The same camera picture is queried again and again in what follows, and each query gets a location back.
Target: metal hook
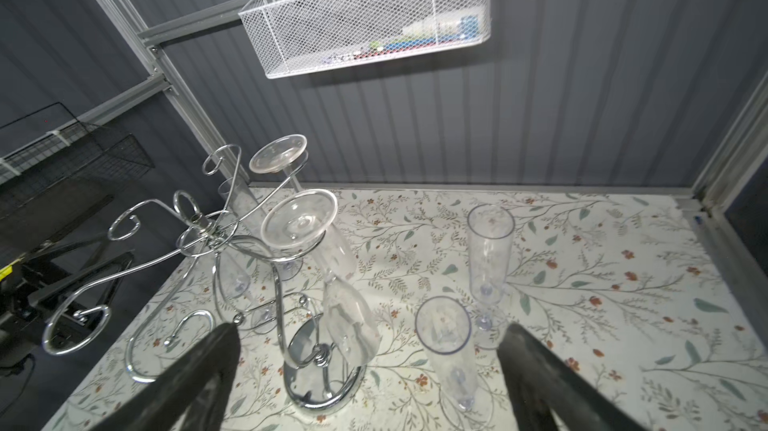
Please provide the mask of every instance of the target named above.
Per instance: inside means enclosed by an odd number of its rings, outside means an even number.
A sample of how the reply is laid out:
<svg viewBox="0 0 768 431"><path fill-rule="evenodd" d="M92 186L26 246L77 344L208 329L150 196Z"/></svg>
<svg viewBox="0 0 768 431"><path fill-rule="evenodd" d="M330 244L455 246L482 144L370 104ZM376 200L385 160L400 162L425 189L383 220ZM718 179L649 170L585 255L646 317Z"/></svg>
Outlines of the metal hook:
<svg viewBox="0 0 768 431"><path fill-rule="evenodd" d="M141 227L141 221L139 220L138 216L133 215L133 212L135 212L137 209L141 208L142 206L148 205L150 203L155 203L156 205L161 206L165 211L169 212L171 215L174 215L179 221L183 222L185 225L192 226L192 224L189 221L187 221L187 219L185 219L183 216L175 212L168 205L166 205L159 199L152 198L152 199L146 199L141 203L131 206L129 209L125 210L122 215L118 216L117 219L112 221L112 224L109 226L109 229L107 230L107 237L111 241L122 241L136 234L136 232L139 231L139 228ZM134 227L128 233L123 234L122 236L116 237L114 235L114 230L117 229L118 226L120 226L120 223L123 222L123 220L126 217L134 223Z"/></svg>

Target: glass stem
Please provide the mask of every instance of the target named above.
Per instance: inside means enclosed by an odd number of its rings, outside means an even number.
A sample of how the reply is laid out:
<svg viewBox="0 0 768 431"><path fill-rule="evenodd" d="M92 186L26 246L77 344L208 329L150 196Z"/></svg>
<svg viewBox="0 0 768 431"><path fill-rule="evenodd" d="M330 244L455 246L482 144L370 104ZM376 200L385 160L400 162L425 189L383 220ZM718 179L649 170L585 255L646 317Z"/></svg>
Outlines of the glass stem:
<svg viewBox="0 0 768 431"><path fill-rule="evenodd" d="M493 328L493 319L491 316L491 307L480 304L480 315L475 320L478 328L482 331L490 331Z"/></svg>

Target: chrome spiral base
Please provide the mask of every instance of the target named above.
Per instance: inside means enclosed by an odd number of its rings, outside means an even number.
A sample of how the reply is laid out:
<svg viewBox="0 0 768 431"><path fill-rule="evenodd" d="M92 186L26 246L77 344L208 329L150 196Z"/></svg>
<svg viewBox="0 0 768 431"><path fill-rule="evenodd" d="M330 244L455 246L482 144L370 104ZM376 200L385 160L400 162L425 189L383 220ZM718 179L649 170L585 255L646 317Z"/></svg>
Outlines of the chrome spiral base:
<svg viewBox="0 0 768 431"><path fill-rule="evenodd" d="M288 346L288 353L295 361L301 361L316 352L315 322L322 314L299 328ZM331 337L320 325L321 353L314 362L300 369L283 364L283 379L288 396L303 411L310 414L331 414L346 405L360 387L366 367L350 369L341 352L331 343Z"/></svg>

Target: black cable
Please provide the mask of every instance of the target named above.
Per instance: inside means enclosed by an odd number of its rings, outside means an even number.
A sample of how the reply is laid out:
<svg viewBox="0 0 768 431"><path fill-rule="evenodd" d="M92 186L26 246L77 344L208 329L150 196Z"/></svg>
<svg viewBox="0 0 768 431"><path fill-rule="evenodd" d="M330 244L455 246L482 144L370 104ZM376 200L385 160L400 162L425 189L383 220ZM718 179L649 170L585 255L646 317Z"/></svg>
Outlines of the black cable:
<svg viewBox="0 0 768 431"><path fill-rule="evenodd" d="M32 378L32 373L34 372L34 364L35 364L34 355L28 354L19 363L23 366L24 362L27 359L32 361L32 366L29 368L29 374L27 374L27 378L24 380L24 384L22 385L22 388L18 391L18 394L16 395L16 397L11 399L11 402L6 404L5 408L3 408L2 411L0 411L0 418L3 417L5 412L8 411L16 403L16 401L18 400L19 397L21 397L22 394L24 394L24 390L27 388L27 385L29 384L29 380Z"/></svg>

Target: white wire shelf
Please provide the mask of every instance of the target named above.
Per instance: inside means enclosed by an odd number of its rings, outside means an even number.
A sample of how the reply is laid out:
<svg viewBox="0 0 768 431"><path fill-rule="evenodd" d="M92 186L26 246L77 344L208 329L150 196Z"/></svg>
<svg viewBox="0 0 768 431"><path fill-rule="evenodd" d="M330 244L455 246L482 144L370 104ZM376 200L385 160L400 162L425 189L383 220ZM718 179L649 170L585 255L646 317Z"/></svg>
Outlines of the white wire shelf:
<svg viewBox="0 0 768 431"><path fill-rule="evenodd" d="M490 0L251 0L239 13L270 79L474 46Z"/></svg>

